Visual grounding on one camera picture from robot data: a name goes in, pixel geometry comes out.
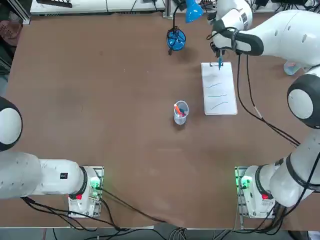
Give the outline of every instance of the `floor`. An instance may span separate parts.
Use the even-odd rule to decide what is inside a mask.
[[[170,232],[176,228],[170,224],[158,224],[155,230],[161,233],[166,239]],[[52,228],[46,229],[44,238],[43,228],[0,228],[0,240],[55,240]],[[84,240],[98,235],[114,234],[115,230],[111,228],[100,228],[96,232],[83,232],[69,228],[55,228],[57,240]],[[211,240],[213,230],[187,230],[187,240]],[[151,230],[141,230],[125,236],[115,237],[118,240],[161,240],[157,234]],[[279,231],[276,235],[269,236],[265,234],[239,234],[231,233],[224,240],[292,240],[287,231]]]

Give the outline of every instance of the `white paper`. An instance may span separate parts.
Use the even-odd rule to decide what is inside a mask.
[[[204,113],[206,115],[235,115],[238,113],[234,78],[230,62],[219,70],[217,62],[201,63]]]

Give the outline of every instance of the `brown table surface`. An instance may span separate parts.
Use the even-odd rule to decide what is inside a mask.
[[[270,15],[256,14],[259,24]],[[206,17],[176,20],[186,34],[184,50],[168,56],[172,21],[160,15],[35,18],[24,26],[6,97],[23,116],[15,151],[39,158],[104,166],[105,185],[123,200],[177,226],[233,228],[235,166],[269,164],[293,147],[248,115],[205,116],[201,62],[215,57],[206,36]],[[236,80],[237,57],[227,52]],[[289,111],[284,60],[250,57],[253,97],[261,113],[302,141],[308,129]],[[240,91],[250,106],[245,57]],[[183,129],[173,124],[173,104],[190,108]],[[66,208],[62,196],[35,197]],[[319,230],[320,194],[313,194],[286,219],[292,230]],[[109,200],[115,222],[140,227],[154,222]],[[66,226],[20,199],[1,200],[0,226]],[[103,210],[101,218],[108,220]],[[255,227],[261,220],[246,220]],[[103,223],[84,220],[88,227]]]

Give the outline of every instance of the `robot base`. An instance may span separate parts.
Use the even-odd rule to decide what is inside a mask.
[[[101,213],[102,196],[101,190],[96,190],[94,187],[103,187],[104,167],[103,166],[83,166],[87,174],[87,183],[85,191],[82,195],[76,196],[76,199],[71,199],[68,196],[69,211],[85,214],[90,217],[98,217]],[[85,218],[85,216],[71,213],[73,218]]]
[[[256,185],[256,171],[258,166],[250,166],[245,171],[240,181],[241,191],[243,192],[245,204],[250,218],[267,217],[268,213],[274,207],[275,199],[265,199],[265,196],[261,195]]]

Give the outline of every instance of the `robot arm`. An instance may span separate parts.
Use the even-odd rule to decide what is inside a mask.
[[[92,186],[102,186],[95,169],[70,160],[7,151],[18,142],[22,129],[18,108],[0,97],[0,199],[68,195],[69,210],[93,217],[101,191]]]
[[[218,1],[211,20],[211,47],[217,57],[223,54],[221,50],[229,49],[239,54],[280,57],[309,69],[289,87],[287,101],[293,115],[312,131],[287,157],[246,170],[241,184],[252,218],[265,218],[275,201],[285,207],[296,204],[320,152],[319,21],[316,13],[287,10],[248,30],[252,11],[245,0]],[[302,199],[319,189],[317,166]]]
[[[280,57],[304,67],[320,63],[317,51],[320,48],[319,15],[302,10],[282,11],[248,30],[252,16],[245,0],[218,1],[216,17],[211,20],[212,35],[216,34],[212,41],[216,49]]]

